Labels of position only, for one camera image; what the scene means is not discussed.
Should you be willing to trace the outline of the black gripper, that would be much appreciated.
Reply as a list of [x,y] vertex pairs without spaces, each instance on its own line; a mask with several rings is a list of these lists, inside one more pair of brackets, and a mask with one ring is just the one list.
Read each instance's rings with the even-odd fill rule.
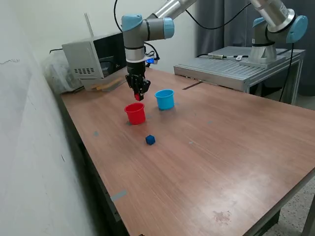
[[[127,75],[125,76],[128,86],[134,94],[138,94],[138,101],[144,99],[144,94],[149,90],[151,82],[145,79],[146,64],[141,62],[127,62]],[[142,78],[138,86],[138,77]]]

